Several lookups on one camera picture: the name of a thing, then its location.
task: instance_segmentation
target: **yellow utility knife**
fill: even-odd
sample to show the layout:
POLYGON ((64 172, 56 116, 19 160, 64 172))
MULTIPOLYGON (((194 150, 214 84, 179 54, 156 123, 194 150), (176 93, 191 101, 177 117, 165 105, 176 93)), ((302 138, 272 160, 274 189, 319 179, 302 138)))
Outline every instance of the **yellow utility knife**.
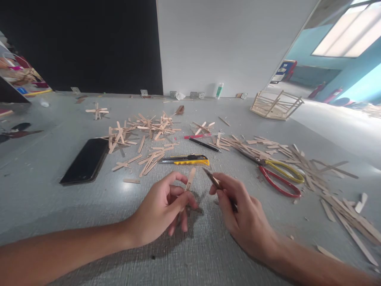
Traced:
POLYGON ((162 164, 205 164, 209 166, 209 160, 204 155, 188 155, 163 158, 159 161, 162 164))

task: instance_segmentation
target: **yellow scissor handle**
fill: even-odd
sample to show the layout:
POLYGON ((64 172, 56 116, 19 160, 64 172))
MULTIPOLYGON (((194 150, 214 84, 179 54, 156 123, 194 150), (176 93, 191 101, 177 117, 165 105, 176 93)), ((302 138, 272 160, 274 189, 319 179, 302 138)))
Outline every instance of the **yellow scissor handle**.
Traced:
POLYGON ((265 163, 270 165, 271 167, 273 167, 275 170, 277 170, 279 173, 281 173, 285 177, 289 178, 290 180, 292 180, 298 184, 304 183, 304 177, 302 176, 302 174, 299 173, 298 171, 296 171, 294 168, 290 167, 289 165, 282 163, 282 162, 279 162, 279 161, 273 161, 273 160, 265 160, 265 163), (297 176, 297 178, 295 178, 294 176, 290 176, 289 174, 287 174, 285 171, 283 171, 282 169, 280 169, 276 165, 280 165, 280 166, 285 167, 286 169, 290 170, 292 173, 294 173, 297 176))
POLYGON ((177 161, 177 162, 173 162, 173 163, 176 165, 200 163, 200 164, 205 164, 205 165, 209 166, 209 160, 177 161))

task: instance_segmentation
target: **black phone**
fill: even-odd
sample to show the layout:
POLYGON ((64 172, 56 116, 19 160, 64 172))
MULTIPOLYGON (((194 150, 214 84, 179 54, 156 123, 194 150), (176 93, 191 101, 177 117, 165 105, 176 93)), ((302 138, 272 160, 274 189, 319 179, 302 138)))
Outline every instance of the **black phone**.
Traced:
POLYGON ((106 157, 108 141, 102 138, 90 139, 66 171, 60 184, 74 185, 95 180, 106 157))

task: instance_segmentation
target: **hand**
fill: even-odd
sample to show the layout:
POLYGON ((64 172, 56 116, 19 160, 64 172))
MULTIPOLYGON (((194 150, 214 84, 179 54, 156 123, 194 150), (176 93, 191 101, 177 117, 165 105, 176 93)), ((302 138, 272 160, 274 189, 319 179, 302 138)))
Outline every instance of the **hand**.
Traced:
POLYGON ((236 242, 252 257, 267 263, 275 259, 278 249, 278 236, 269 225, 262 205, 251 197, 245 185, 223 173, 214 173, 223 190, 212 185, 209 193, 217 193, 224 223, 236 242), (232 198, 238 212, 234 213, 229 201, 232 198))
POLYGON ((168 227, 170 236, 175 232, 179 215, 181 229, 188 231, 188 216, 185 206, 198 208, 193 194, 182 187, 172 185, 175 180, 184 184, 188 178, 179 172, 172 172, 153 184, 138 210, 126 221, 134 235, 134 247, 146 245, 157 239, 168 227))

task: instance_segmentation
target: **glue bottle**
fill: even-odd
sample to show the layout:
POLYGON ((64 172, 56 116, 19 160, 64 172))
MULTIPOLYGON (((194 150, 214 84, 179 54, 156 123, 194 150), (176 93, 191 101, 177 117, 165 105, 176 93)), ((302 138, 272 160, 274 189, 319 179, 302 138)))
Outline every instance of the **glue bottle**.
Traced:
POLYGON ((223 83, 219 83, 218 89, 217 89, 217 94, 216 94, 216 99, 219 99, 219 97, 221 95, 222 88, 223 88, 223 83))

